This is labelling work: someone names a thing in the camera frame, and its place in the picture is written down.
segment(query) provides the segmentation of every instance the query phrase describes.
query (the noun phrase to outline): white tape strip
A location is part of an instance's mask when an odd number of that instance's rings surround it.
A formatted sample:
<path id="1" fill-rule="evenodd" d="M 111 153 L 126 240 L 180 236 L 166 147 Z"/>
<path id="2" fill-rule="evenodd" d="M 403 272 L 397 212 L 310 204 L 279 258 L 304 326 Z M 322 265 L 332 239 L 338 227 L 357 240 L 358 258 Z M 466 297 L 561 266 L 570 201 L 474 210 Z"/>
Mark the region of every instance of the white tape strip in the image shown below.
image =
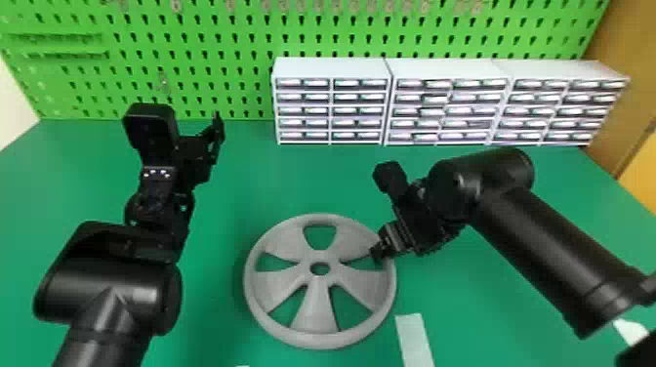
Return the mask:
<path id="1" fill-rule="evenodd" d="M 618 318 L 613 321 L 613 326 L 625 342 L 631 347 L 649 335 L 647 328 L 637 322 Z"/>
<path id="2" fill-rule="evenodd" d="M 405 367 L 434 367 L 429 337 L 421 313 L 395 317 L 398 342 Z"/>

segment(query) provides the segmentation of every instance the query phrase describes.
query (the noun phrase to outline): gray 3d printed wheel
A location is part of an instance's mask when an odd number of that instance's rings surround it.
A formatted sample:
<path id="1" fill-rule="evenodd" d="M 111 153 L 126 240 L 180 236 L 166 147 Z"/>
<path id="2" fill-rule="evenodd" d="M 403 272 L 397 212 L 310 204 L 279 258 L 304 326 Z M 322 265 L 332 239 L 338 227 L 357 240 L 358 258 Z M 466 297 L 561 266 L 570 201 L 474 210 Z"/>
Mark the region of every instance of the gray 3d printed wheel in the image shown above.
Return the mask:
<path id="1" fill-rule="evenodd" d="M 336 229 L 326 250 L 314 250 L 306 241 L 304 228 L 327 225 Z M 336 349 L 357 343 L 371 334 L 390 311 L 396 294 L 396 269 L 386 260 L 383 270 L 359 270 L 344 263 L 369 256 L 378 236 L 366 226 L 332 214 L 307 214 L 284 221 L 253 247 L 244 269 L 244 292 L 251 312 L 275 338 L 295 347 Z M 256 271 L 258 258 L 268 253 L 296 263 L 278 271 Z M 314 275 L 310 267 L 326 264 L 330 271 Z M 371 315 L 360 324 L 339 330 L 329 288 L 340 286 Z M 307 286 L 305 297 L 289 327 L 269 316 L 299 288 Z"/>

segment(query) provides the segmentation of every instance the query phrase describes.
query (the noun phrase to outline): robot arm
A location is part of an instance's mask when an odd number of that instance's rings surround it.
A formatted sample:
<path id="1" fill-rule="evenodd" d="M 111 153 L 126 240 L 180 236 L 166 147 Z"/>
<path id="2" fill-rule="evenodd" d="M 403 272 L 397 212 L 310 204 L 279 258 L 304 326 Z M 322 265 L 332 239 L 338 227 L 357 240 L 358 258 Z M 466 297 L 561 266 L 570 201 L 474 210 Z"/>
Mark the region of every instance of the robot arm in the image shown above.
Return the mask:
<path id="1" fill-rule="evenodd" d="M 656 302 L 656 274 L 646 276 L 624 264 L 530 191 L 534 167 L 519 149 L 442 160 L 412 184 L 398 163 L 383 163 L 374 180 L 389 195 L 396 215 L 380 229 L 381 241 L 371 250 L 374 259 L 430 253 L 469 224 L 581 339 L 632 306 Z M 654 342 L 653 336 L 648 339 Z M 622 358 L 621 366 L 641 366 L 622 364 L 628 363 Z"/>
<path id="2" fill-rule="evenodd" d="M 34 298 L 39 319 L 70 325 L 57 367 L 138 367 L 152 336 L 167 334 L 180 312 L 176 262 L 192 192 L 210 178 L 224 124 L 215 115 L 198 136 L 181 137 L 171 107 L 137 103 L 123 125 L 143 163 L 125 225 L 81 224 Z"/>

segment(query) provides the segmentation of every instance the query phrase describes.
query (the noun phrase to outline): green table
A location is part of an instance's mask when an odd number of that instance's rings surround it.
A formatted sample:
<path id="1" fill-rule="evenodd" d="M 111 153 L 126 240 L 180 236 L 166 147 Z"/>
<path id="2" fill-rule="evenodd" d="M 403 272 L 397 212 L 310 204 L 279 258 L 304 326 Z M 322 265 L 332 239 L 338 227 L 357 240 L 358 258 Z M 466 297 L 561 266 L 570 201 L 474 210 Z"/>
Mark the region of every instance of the green table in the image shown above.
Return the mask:
<path id="1" fill-rule="evenodd" d="M 185 123 L 183 131 L 201 127 Z M 424 317 L 435 366 L 612 366 L 625 347 L 611 327 L 577 340 L 471 229 L 431 257 L 396 261 L 391 313 L 360 344 L 336 351 L 282 344 L 258 326 L 242 292 L 245 258 L 265 231 L 313 212 L 376 230 L 392 219 L 371 179 L 376 163 L 398 160 L 417 178 L 435 160 L 481 147 L 278 146 L 263 122 L 227 123 L 226 133 L 211 181 L 196 190 L 180 261 L 180 320 L 153 340 L 143 366 L 402 366 L 393 316 L 414 312 Z M 645 272 L 656 268 L 653 215 L 579 149 L 526 151 L 537 166 L 538 195 L 623 260 Z M 116 122 L 45 121 L 0 153 L 0 364 L 51 363 L 67 327 L 33 317 L 37 284 L 81 222 L 122 221 L 139 167 Z M 654 318 L 641 309 L 632 317 Z"/>

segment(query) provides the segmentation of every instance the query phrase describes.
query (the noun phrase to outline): white wall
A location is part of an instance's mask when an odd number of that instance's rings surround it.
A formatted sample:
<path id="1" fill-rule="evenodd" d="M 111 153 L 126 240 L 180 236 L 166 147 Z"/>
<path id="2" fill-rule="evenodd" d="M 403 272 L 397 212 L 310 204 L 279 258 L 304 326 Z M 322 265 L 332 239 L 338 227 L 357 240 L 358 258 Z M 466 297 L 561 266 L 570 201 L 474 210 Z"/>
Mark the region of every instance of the white wall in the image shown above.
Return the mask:
<path id="1" fill-rule="evenodd" d="M 38 121 L 9 68 L 0 59 L 0 150 Z"/>

